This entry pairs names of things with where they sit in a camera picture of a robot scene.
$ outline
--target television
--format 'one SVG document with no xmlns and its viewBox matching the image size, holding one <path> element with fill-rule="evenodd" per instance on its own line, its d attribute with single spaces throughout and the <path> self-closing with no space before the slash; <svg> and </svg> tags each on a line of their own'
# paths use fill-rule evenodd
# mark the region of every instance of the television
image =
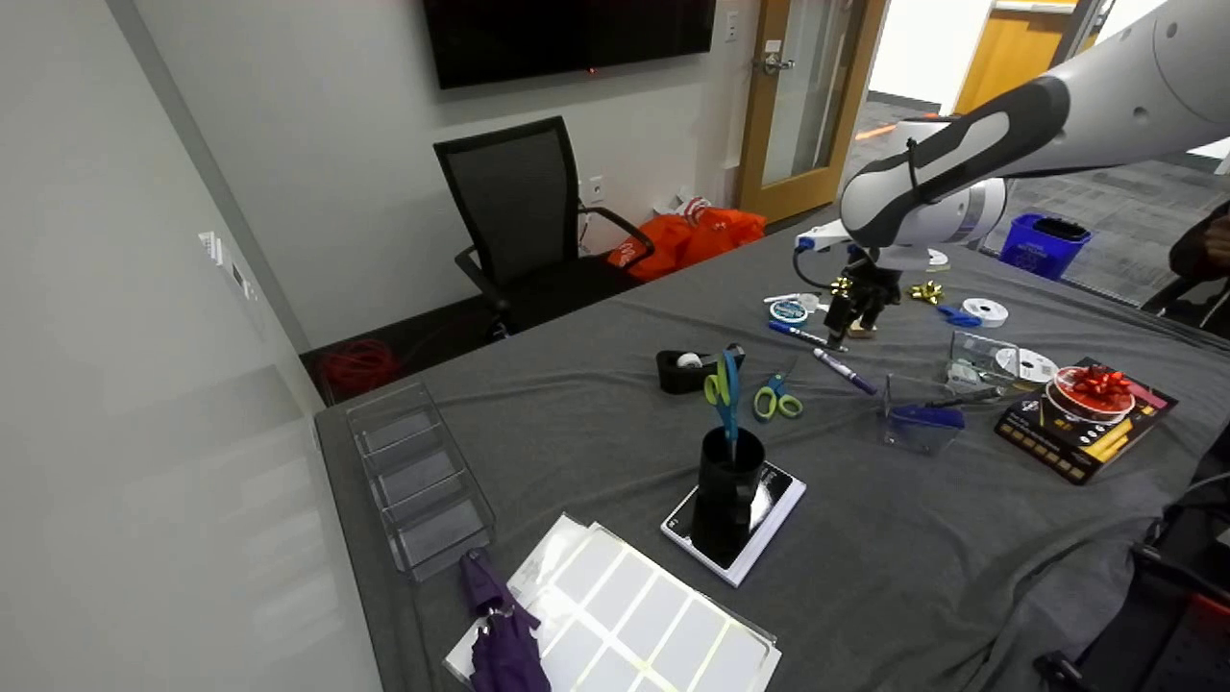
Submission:
<svg viewBox="0 0 1230 692">
<path fill-rule="evenodd" d="M 421 0 L 442 88 L 708 52 L 716 0 Z"/>
</svg>

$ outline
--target purple cloth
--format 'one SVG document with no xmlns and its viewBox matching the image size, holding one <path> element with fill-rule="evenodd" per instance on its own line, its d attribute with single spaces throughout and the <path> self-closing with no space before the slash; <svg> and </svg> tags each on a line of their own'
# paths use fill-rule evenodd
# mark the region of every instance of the purple cloth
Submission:
<svg viewBox="0 0 1230 692">
<path fill-rule="evenodd" d="M 461 583 L 470 607 L 484 616 L 479 633 L 473 641 L 473 676 L 478 692 L 548 692 L 537 656 L 537 617 L 514 603 L 507 583 L 487 570 L 479 552 L 461 561 Z"/>
</svg>

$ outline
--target wooden door frame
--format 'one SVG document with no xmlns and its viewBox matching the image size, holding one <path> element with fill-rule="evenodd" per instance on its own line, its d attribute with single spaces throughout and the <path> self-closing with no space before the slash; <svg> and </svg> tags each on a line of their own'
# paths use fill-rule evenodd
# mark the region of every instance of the wooden door frame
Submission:
<svg viewBox="0 0 1230 692">
<path fill-rule="evenodd" d="M 889 14 L 889 0 L 853 0 L 865 5 L 865 20 L 857 31 L 853 60 L 845 74 L 845 84 L 857 84 L 865 92 L 872 57 L 881 48 L 881 31 Z M 765 33 L 783 33 L 793 0 L 765 0 L 760 5 L 760 28 L 756 28 L 756 52 L 765 47 Z M 776 75 L 765 75 L 760 66 L 752 66 L 752 88 L 748 88 L 748 115 L 742 130 L 742 164 L 738 164 L 738 206 L 767 215 L 774 206 L 793 206 L 789 215 L 799 215 L 806 206 L 821 206 L 836 195 L 843 169 L 806 169 L 799 178 L 789 178 L 783 186 L 760 189 L 765 163 L 767 163 L 767 125 L 774 125 L 774 105 L 776 105 Z M 861 97 L 853 101 L 845 92 L 845 105 L 836 110 L 835 125 L 835 163 L 845 164 L 853 125 L 857 125 Z"/>
</svg>

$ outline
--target gray table surface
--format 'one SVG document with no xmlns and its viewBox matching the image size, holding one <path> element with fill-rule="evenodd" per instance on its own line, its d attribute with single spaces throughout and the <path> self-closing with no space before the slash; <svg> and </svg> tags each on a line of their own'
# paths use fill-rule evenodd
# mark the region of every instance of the gray table surface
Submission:
<svg viewBox="0 0 1230 692">
<path fill-rule="evenodd" d="M 1126 547 L 1230 420 L 1227 342 L 948 251 L 947 297 L 1007 302 L 1000 339 L 1054 362 L 1109 362 L 1180 409 L 1085 489 L 995 437 L 1002 403 L 968 409 L 968 430 L 917 459 L 883 444 L 876 409 L 806 346 L 765 329 L 760 297 L 802 289 L 789 242 L 774 234 L 319 415 L 385 687 L 455 687 L 442 656 L 470 621 L 457 574 L 410 583 L 392 570 L 351 444 L 344 420 L 421 392 L 492 512 L 494 570 L 511 574 L 560 512 L 603 523 L 776 633 L 774 687 L 1038 687 L 1032 653 L 1080 653 L 1123 603 Z M 836 259 L 815 255 L 806 268 L 835 278 Z M 779 368 L 806 403 L 793 424 L 744 415 L 806 497 L 742 588 L 657 533 L 716 415 L 699 394 L 666 394 L 653 355 L 728 342 L 748 348 L 744 388 Z M 947 348 L 947 324 L 899 302 L 843 359 L 868 378 L 939 378 Z"/>
</svg>

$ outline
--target scissors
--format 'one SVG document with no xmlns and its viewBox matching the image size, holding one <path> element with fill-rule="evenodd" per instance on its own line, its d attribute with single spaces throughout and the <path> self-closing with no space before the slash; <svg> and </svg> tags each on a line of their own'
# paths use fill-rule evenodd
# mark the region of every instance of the scissors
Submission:
<svg viewBox="0 0 1230 692">
<path fill-rule="evenodd" d="M 738 359 L 728 348 L 702 378 L 702 401 L 720 411 L 729 444 L 738 441 Z"/>
<path fill-rule="evenodd" d="M 783 388 L 783 371 L 774 371 L 774 378 L 756 388 L 752 411 L 756 411 L 756 420 L 765 420 L 765 424 L 776 420 L 776 415 L 795 420 L 795 415 L 802 415 L 802 401 Z"/>
</svg>

